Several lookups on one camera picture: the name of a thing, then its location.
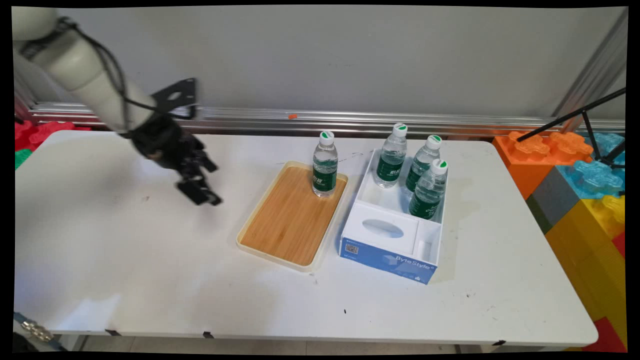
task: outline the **water bottle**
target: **water bottle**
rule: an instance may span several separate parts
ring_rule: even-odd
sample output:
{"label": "water bottle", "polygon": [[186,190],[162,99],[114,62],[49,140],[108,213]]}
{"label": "water bottle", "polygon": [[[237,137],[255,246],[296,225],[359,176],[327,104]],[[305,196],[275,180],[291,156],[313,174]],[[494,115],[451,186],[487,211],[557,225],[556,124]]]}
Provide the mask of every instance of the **water bottle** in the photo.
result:
{"label": "water bottle", "polygon": [[385,140],[380,152],[380,160],[374,181],[381,188],[390,188],[396,184],[406,155],[406,125],[397,123],[393,132]]}
{"label": "water bottle", "polygon": [[429,135],[424,146],[415,153],[411,170],[409,170],[409,175],[406,177],[405,186],[407,190],[413,192],[420,176],[429,169],[431,162],[435,159],[440,159],[439,148],[441,143],[442,139],[438,135]]}
{"label": "water bottle", "polygon": [[338,172],[338,151],[333,144],[331,131],[320,133],[320,142],[314,151],[313,190],[320,197],[329,197],[335,189],[335,176]]}
{"label": "water bottle", "polygon": [[447,169],[449,168],[446,161],[436,159],[431,162],[429,170],[425,171],[409,202],[409,213],[415,217],[429,220],[436,213],[440,199],[444,195],[445,186],[447,184]]}

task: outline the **white table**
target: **white table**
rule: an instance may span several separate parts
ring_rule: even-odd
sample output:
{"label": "white table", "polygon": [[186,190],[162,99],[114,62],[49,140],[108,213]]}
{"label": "white table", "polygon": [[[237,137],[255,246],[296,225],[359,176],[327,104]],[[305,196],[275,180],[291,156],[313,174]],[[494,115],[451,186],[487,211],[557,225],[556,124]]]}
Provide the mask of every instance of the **white table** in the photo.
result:
{"label": "white table", "polygon": [[[584,346],[598,334],[486,142],[447,141],[440,267],[428,285],[323,250],[303,274],[236,235],[288,160],[316,138],[200,135],[224,203],[195,206],[178,175],[113,133],[54,133],[16,171],[14,310],[58,334]],[[353,199],[380,139],[338,138]],[[423,140],[409,140],[415,153]],[[337,209],[342,221],[351,201]]]}

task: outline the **bottle cap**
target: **bottle cap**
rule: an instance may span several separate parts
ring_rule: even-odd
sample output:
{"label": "bottle cap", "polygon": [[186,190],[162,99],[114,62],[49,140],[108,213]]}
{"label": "bottle cap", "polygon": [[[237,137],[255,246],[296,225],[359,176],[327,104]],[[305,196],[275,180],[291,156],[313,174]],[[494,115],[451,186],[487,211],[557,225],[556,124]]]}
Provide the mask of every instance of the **bottle cap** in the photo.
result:
{"label": "bottle cap", "polygon": [[327,146],[333,144],[334,135],[329,130],[324,130],[320,133],[320,143]]}
{"label": "bottle cap", "polygon": [[449,164],[443,159],[435,159],[431,162],[429,170],[436,175],[443,175],[447,172]]}
{"label": "bottle cap", "polygon": [[431,150],[438,150],[442,144],[442,138],[438,135],[429,135],[426,145]]}
{"label": "bottle cap", "polygon": [[404,138],[406,136],[406,125],[399,122],[394,125],[394,130],[392,132],[393,135],[396,135],[399,138]]}

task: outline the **bamboo tray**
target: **bamboo tray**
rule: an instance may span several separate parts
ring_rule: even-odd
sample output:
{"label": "bamboo tray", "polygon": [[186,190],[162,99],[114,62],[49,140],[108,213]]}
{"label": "bamboo tray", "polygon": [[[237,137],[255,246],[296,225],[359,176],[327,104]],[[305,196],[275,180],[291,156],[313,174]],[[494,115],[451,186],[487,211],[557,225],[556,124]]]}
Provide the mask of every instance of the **bamboo tray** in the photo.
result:
{"label": "bamboo tray", "polygon": [[331,197],[311,189],[312,167],[289,161],[281,169],[244,223],[236,243],[244,251],[290,268],[309,272],[348,178],[337,174]]}

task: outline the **white box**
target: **white box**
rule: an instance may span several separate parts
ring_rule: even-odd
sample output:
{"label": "white box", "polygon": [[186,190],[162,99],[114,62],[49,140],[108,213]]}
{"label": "white box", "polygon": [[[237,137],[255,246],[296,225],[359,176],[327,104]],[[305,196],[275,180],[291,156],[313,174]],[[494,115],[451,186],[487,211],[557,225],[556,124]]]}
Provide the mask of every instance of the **white box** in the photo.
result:
{"label": "white box", "polygon": [[340,257],[427,284],[438,268],[445,190],[431,220],[409,214],[404,182],[412,157],[404,159],[398,182],[389,189],[373,177],[381,149],[371,155],[367,172],[340,238]]}

